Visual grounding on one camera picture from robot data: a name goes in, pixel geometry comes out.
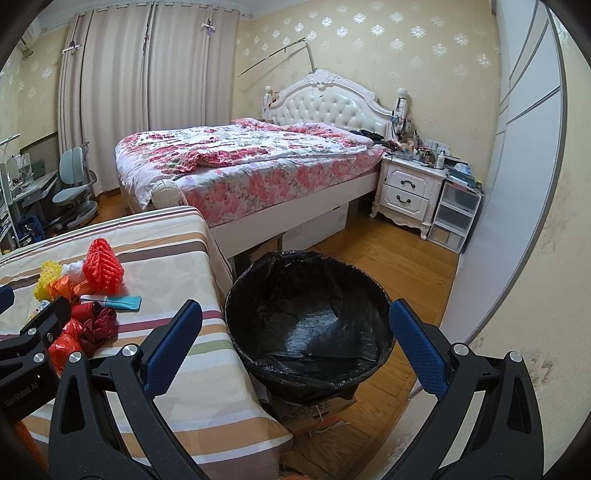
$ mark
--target trash can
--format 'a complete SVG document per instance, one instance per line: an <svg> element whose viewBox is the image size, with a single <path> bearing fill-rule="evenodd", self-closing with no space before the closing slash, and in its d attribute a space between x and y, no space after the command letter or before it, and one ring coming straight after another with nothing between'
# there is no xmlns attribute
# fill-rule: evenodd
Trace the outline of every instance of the trash can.
<svg viewBox="0 0 591 480"><path fill-rule="evenodd" d="M284 401L353 398L394 347L390 301L360 269L316 252L270 252L226 301L246 369Z"/></svg>

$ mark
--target striped bed sheet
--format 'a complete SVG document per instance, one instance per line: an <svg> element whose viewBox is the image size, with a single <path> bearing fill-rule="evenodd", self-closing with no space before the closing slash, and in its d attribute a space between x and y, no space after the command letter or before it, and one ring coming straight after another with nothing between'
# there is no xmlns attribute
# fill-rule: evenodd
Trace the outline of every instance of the striped bed sheet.
<svg viewBox="0 0 591 480"><path fill-rule="evenodd" d="M119 337L97 355L113 355L167 324L187 299L203 309L203 329L168 393L155 403L191 457L212 480L277 480L279 457L292 435L258 404L248 373L223 319L232 274L199 211L177 207L93 225L1 257L0 285L15 303L0 316L0 339L18 334L38 302L33 289L44 261L62 264L85 257L105 238L125 268L125 294L141 296L138 312L119 312ZM109 401L131 455L146 462L115 394ZM24 420L48 442L53 402Z"/></svg>

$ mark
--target ceiling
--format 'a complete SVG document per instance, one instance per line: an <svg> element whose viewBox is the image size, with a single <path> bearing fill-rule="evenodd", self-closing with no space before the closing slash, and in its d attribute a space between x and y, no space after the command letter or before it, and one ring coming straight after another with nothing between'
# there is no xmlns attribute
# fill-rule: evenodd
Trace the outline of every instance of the ceiling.
<svg viewBox="0 0 591 480"><path fill-rule="evenodd" d="M183 0L185 3L214 3L221 7L238 9L248 18L261 17L269 12L274 12L280 8L298 4L303 1L306 0L216 0L212 2L208 2L207 0ZM53 2L39 15L39 22L43 29L53 30L67 25L70 18L76 12L126 3L128 2L125 0L53 0Z"/></svg>

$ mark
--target air conditioner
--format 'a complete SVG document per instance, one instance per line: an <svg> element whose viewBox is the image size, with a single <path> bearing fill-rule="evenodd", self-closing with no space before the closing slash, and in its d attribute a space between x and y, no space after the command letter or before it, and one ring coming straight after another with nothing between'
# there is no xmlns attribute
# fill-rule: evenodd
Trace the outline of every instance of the air conditioner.
<svg viewBox="0 0 591 480"><path fill-rule="evenodd" d="M18 41L19 48L22 51L31 48L33 44L39 39L39 35L41 35L41 24L39 23L38 19L35 19Z"/></svg>

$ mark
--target curtain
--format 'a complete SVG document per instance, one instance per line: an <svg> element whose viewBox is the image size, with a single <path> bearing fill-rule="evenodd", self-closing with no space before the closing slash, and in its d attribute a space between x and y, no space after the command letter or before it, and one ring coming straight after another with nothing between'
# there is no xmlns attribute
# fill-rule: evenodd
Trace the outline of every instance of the curtain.
<svg viewBox="0 0 591 480"><path fill-rule="evenodd" d="M81 45L80 50L72 50L63 55L61 61L60 84L58 86L57 133L60 154L82 145L82 116L80 113L80 77L86 46L86 36L93 12L74 15L70 31L66 37L68 48L74 41Z"/></svg>
<svg viewBox="0 0 591 480"><path fill-rule="evenodd" d="M115 147L148 129L143 92L144 43L152 6L96 9L82 65L82 133L87 163L98 181L95 194L119 187Z"/></svg>
<svg viewBox="0 0 591 480"><path fill-rule="evenodd" d="M234 85L234 58L238 10L214 8L212 25L216 32L210 37L207 52L207 77L205 88L205 122L203 125L227 125L232 110Z"/></svg>
<svg viewBox="0 0 591 480"><path fill-rule="evenodd" d="M199 4L156 5L148 42L150 130L205 124L209 37L202 24L211 12L211 6Z"/></svg>
<svg viewBox="0 0 591 480"><path fill-rule="evenodd" d="M74 16L59 85L60 151L89 142L95 194L119 187L115 147L137 132L230 121L238 11L149 2ZM216 28L208 35L203 24Z"/></svg>

